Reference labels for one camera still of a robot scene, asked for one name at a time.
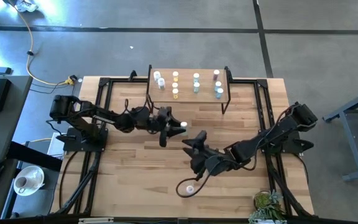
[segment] gray floor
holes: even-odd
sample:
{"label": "gray floor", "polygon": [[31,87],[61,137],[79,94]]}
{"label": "gray floor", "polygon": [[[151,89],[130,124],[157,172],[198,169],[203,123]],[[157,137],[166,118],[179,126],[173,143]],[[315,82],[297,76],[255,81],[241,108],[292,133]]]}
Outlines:
{"label": "gray floor", "polygon": [[[251,0],[37,2],[40,11],[26,18],[40,26],[257,28]],[[358,30],[356,0],[259,0],[259,5],[266,29]],[[0,6],[0,24],[22,26],[6,6]],[[133,69],[146,75],[150,63],[167,68],[227,65],[235,77],[266,77],[258,34],[34,32],[34,39],[37,56],[31,70],[50,82],[69,75],[128,75]],[[290,102],[306,103],[320,118],[358,95],[358,35],[269,34],[266,39],[273,75],[285,79]],[[26,74],[29,44],[27,32],[0,31],[0,66]],[[70,88],[55,93],[71,94]],[[52,98],[30,92],[15,141],[52,135],[44,122]],[[341,179],[356,170],[341,124],[320,120],[302,137],[315,143],[305,153],[315,213],[358,221],[358,180]]]}

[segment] wooden tabletop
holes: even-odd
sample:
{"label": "wooden tabletop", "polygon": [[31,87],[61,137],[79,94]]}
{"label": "wooden tabletop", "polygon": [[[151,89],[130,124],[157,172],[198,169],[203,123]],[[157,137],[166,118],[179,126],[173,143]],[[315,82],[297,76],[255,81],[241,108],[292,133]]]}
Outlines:
{"label": "wooden tabletop", "polygon": [[[229,101],[227,93],[227,77],[224,69],[218,69],[217,81],[222,83],[223,94],[220,99],[215,97],[215,83],[213,80],[214,69],[168,69],[153,68],[150,71],[149,95],[155,103],[226,103]],[[154,82],[154,72],[159,71],[165,80],[165,89],[160,90]],[[172,94],[173,72],[178,72],[178,98],[174,99]],[[193,75],[199,73],[200,91],[193,91]]]}
{"label": "wooden tabletop", "polygon": [[[100,77],[84,77],[80,99],[94,103]],[[288,107],[283,79],[268,79],[270,98],[275,118]],[[143,105],[145,83],[115,83],[111,107],[120,113],[124,100],[129,106]],[[223,172],[211,177],[203,190],[192,198],[180,198],[175,193],[179,181],[195,177],[190,169],[190,158],[182,151],[182,139],[193,138],[207,130],[206,143],[222,149],[236,141],[250,139],[257,134],[259,119],[254,87],[248,84],[231,86],[231,104],[222,115],[218,104],[157,103],[172,106],[172,114],[188,123],[188,136],[174,136],[165,148],[158,145],[158,134],[134,130],[125,134],[108,124],[109,139],[99,167],[92,216],[109,217],[200,217],[244,218],[253,211],[252,197],[269,189],[264,156],[258,152],[254,171],[243,169]],[[62,170],[71,154],[65,156]],[[78,185],[84,153],[79,152],[69,164],[62,188],[63,203]],[[296,199],[310,213],[313,207],[302,163],[293,155],[283,154],[287,185]],[[195,183],[200,186],[204,179]],[[51,212],[58,209],[60,179],[55,191]],[[82,209],[88,197],[88,187]]]}

